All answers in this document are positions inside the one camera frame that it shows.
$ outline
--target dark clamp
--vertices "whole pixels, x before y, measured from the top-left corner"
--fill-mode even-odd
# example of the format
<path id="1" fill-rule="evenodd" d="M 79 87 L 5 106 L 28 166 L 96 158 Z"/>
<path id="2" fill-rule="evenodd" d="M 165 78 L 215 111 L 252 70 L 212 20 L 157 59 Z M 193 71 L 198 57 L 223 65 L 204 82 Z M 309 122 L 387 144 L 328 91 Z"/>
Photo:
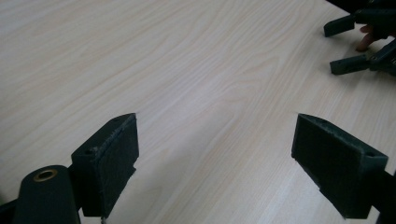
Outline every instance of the dark clamp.
<path id="1" fill-rule="evenodd" d="M 344 218 L 396 223 L 396 176 L 385 171 L 388 157 L 325 119 L 300 114 L 291 156 Z"/>
<path id="2" fill-rule="evenodd" d="M 51 165 L 27 175 L 17 200 L 0 206 L 0 223 L 80 223 L 107 218 L 139 157 L 135 114 L 110 120 L 72 154 L 72 165 Z"/>
<path id="3" fill-rule="evenodd" d="M 393 0 L 328 0 L 350 15 L 324 26 L 326 37 L 353 30 L 355 23 L 373 27 L 375 39 L 386 39 L 396 31 L 396 1 Z M 383 71 L 396 76 L 396 40 L 391 41 L 369 59 L 365 55 L 330 63 L 332 73 L 343 75 L 361 70 Z"/>

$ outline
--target finger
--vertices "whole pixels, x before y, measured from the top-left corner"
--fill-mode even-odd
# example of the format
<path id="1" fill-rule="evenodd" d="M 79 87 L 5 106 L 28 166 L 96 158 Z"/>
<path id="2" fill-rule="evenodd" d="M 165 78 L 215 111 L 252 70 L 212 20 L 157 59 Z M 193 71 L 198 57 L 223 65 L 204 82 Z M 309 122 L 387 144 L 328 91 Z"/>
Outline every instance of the finger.
<path id="1" fill-rule="evenodd" d="M 366 51 L 367 48 L 375 41 L 376 39 L 373 38 L 373 33 L 369 33 L 364 36 L 359 45 L 356 47 L 356 50 L 359 52 Z"/>
<path id="2" fill-rule="evenodd" d="M 372 33 L 374 30 L 372 25 L 365 25 L 361 27 L 361 32 L 362 33 Z"/>

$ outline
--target human hand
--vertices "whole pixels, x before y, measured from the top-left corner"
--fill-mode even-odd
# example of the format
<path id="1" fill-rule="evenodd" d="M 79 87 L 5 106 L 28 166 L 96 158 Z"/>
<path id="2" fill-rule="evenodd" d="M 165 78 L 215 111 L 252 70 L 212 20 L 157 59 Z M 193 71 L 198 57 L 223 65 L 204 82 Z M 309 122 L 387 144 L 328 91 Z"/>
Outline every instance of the human hand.
<path id="1" fill-rule="evenodd" d="M 361 42 L 356 47 L 357 51 L 359 51 L 359 52 L 366 51 L 371 44 L 373 44 L 375 41 L 378 40 L 378 38 L 374 38 L 373 30 L 374 30 L 374 28 L 371 25 L 365 25 L 365 26 L 361 27 L 361 32 L 365 33 L 367 35 L 364 36 L 364 38 L 361 40 Z M 390 33 L 389 35 L 396 37 L 396 31 Z"/>

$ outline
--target wooden table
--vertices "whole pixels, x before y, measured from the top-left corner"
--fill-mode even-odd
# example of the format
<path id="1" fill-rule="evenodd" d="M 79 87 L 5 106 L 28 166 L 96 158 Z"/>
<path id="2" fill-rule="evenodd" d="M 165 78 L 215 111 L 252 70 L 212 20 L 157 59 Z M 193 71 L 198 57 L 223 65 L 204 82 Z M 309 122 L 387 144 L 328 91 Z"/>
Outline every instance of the wooden table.
<path id="1" fill-rule="evenodd" d="M 137 171 L 108 223 L 374 223 L 343 220 L 290 156 L 306 113 L 396 170 L 396 78 L 330 73 L 359 54 L 358 30 L 323 36 L 344 15 L 322 0 L 2 1 L 1 203 L 135 112 Z"/>

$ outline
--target light wood grain surface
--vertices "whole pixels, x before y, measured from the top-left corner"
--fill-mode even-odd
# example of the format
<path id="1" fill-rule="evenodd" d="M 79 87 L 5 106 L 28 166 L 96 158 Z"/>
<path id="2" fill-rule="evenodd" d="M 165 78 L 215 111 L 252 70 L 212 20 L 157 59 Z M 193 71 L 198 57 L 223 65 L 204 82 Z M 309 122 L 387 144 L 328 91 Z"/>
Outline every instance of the light wood grain surface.
<path id="1" fill-rule="evenodd" d="M 137 171 L 108 223 L 374 223 L 344 220 L 290 156 L 306 113 L 396 170 L 396 78 L 330 73 L 359 54 L 358 30 L 323 36 L 344 15 L 322 0 L 1 1 L 1 203 L 135 112 Z"/>

